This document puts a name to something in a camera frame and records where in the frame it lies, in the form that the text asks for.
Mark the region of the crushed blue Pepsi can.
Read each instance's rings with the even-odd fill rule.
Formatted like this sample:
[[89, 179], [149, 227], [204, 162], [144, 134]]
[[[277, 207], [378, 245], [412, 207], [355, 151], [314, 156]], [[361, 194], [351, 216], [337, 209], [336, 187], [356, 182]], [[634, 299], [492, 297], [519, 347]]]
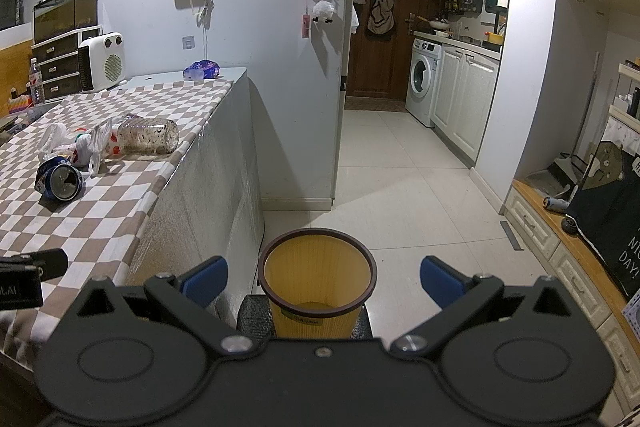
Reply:
[[84, 188], [81, 172], [68, 159], [54, 156], [38, 167], [35, 190], [53, 202], [71, 202]]

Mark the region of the white plastic bag red print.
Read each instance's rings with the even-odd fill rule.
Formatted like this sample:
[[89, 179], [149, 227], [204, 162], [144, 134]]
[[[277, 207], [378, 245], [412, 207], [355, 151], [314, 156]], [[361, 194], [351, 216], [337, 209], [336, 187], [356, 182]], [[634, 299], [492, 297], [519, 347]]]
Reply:
[[122, 155], [118, 127], [113, 118], [107, 118], [90, 131], [78, 135], [70, 162], [78, 169], [85, 169], [89, 176], [96, 176], [107, 157]]

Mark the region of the white tissue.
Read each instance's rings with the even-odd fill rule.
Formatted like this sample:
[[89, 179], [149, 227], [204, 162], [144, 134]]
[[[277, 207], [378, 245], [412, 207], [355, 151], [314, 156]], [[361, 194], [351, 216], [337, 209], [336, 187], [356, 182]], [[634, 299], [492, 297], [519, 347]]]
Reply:
[[53, 157], [68, 157], [75, 147], [75, 135], [70, 133], [64, 124], [50, 124], [43, 131], [37, 145], [37, 155], [40, 162]]

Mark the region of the clear plastic water bottle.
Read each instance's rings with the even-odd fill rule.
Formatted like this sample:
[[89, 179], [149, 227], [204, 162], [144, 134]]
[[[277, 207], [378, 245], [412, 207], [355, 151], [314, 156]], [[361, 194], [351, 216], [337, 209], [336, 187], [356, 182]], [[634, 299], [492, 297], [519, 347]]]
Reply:
[[179, 144], [175, 121], [128, 115], [118, 126], [117, 140], [126, 154], [166, 155]]

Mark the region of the silver insulation table side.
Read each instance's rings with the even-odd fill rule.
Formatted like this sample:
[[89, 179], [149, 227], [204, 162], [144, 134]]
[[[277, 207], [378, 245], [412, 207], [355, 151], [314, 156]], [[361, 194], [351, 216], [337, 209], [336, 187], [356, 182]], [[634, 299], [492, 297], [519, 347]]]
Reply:
[[179, 275], [213, 256], [227, 260], [226, 289], [213, 309], [233, 326], [254, 287], [264, 217], [250, 80], [244, 67], [221, 69], [231, 88], [208, 116], [158, 196], [126, 283], [158, 272]]

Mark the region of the checkered brown white tablecloth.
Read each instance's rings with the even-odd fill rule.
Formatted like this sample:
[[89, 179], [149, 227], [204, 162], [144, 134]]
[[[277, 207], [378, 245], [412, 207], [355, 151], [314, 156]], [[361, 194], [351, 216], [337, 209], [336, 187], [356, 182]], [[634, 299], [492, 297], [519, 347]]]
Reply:
[[[74, 95], [1, 147], [1, 254], [61, 248], [70, 266], [43, 286], [41, 307], [1, 314], [1, 351], [24, 366], [93, 275], [122, 283], [158, 196], [179, 161], [226, 97], [230, 80]], [[168, 153], [129, 150], [119, 134], [130, 116], [170, 120]], [[84, 187], [66, 205], [46, 202], [37, 169], [60, 156], [81, 173]]]

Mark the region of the white low drawer bench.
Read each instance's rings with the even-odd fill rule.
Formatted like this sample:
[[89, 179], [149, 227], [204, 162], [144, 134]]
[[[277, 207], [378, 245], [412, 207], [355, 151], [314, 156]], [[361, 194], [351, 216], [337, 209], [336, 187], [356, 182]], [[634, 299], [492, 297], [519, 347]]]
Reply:
[[544, 209], [542, 196], [514, 180], [504, 215], [548, 273], [564, 284], [604, 341], [616, 367], [614, 390], [624, 409], [639, 406], [639, 341], [623, 317], [626, 301], [599, 258], [577, 236], [566, 234], [562, 217]]

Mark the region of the upright water bottle red label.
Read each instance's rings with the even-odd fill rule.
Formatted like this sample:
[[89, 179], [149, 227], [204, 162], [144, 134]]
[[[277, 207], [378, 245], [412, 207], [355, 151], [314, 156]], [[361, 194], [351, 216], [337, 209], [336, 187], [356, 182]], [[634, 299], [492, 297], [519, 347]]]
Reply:
[[35, 57], [29, 61], [29, 88], [32, 104], [42, 104], [44, 102], [43, 80]]

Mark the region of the black drawer cabinet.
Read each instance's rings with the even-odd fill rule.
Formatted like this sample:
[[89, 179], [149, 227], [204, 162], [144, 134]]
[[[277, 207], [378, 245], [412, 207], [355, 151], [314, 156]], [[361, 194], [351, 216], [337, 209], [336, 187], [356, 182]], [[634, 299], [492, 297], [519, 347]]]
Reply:
[[78, 48], [84, 40], [101, 34], [100, 25], [77, 28], [32, 45], [32, 56], [41, 72], [46, 101], [81, 91]]

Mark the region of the white kitchen base cabinets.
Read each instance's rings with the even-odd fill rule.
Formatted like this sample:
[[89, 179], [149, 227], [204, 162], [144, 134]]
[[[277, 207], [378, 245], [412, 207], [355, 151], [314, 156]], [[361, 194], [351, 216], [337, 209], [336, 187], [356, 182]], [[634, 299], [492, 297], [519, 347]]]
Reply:
[[499, 61], [458, 46], [442, 47], [435, 126], [474, 164], [488, 121]]

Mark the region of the white space heater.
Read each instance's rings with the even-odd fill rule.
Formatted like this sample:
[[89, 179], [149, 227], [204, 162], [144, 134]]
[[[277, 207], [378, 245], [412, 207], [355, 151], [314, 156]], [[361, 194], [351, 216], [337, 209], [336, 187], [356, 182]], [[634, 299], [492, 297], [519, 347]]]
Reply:
[[119, 32], [85, 39], [77, 54], [82, 91], [111, 89], [125, 79], [124, 39]]

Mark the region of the blue purple plastic bag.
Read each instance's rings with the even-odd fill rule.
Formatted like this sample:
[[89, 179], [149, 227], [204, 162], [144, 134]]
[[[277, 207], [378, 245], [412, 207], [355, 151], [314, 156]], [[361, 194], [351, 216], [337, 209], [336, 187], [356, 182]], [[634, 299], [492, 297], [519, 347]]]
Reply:
[[211, 60], [196, 61], [183, 69], [184, 80], [209, 80], [216, 79], [220, 74], [220, 66]]

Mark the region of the white washing machine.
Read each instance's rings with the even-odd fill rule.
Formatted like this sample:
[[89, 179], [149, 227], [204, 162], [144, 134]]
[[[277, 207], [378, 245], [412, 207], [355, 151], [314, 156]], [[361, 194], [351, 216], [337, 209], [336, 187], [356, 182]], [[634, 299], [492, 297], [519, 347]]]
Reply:
[[441, 69], [442, 46], [437, 42], [415, 38], [412, 43], [406, 109], [427, 128], [433, 126]]

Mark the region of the brown wooden door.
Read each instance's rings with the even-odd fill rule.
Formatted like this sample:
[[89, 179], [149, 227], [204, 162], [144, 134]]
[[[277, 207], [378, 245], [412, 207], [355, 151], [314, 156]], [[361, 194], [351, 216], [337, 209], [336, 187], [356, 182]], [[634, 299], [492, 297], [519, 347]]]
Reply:
[[349, 49], [346, 93], [402, 100], [408, 89], [413, 21], [420, 0], [367, 0]]

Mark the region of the glass fish tank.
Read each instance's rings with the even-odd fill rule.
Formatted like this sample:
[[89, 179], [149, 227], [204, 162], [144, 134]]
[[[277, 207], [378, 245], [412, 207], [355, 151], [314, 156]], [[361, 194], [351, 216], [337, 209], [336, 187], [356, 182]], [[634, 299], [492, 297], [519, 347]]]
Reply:
[[98, 24], [98, 0], [42, 0], [32, 9], [34, 43]]

